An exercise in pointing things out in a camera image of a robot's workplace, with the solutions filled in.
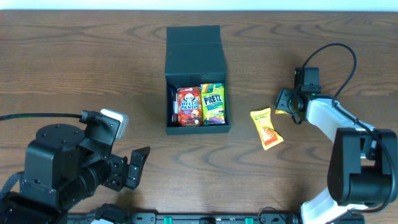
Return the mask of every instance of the box lid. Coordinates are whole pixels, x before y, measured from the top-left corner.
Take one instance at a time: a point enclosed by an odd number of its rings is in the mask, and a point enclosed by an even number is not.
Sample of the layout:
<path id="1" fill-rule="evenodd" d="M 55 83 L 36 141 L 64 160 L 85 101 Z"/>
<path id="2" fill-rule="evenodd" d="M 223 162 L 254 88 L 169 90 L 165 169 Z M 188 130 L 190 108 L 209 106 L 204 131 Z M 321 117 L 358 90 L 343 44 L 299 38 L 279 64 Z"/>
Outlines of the box lid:
<path id="1" fill-rule="evenodd" d="M 165 75 L 226 75 L 220 26 L 168 27 Z"/>

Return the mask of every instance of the dark green box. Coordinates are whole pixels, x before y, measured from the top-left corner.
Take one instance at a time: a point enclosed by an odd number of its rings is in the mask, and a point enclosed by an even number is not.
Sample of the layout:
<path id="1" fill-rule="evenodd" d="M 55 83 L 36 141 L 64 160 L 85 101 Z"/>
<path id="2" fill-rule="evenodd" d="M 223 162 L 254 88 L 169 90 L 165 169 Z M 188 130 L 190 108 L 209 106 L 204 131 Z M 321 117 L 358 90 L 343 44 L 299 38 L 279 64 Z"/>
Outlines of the dark green box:
<path id="1" fill-rule="evenodd" d="M 227 133 L 229 120 L 227 68 L 220 26 L 168 27 L 166 50 L 166 133 L 207 134 Z M 194 87 L 203 83 L 224 83 L 226 124 L 218 126 L 178 127 L 171 123 L 172 99 L 169 87 Z"/>

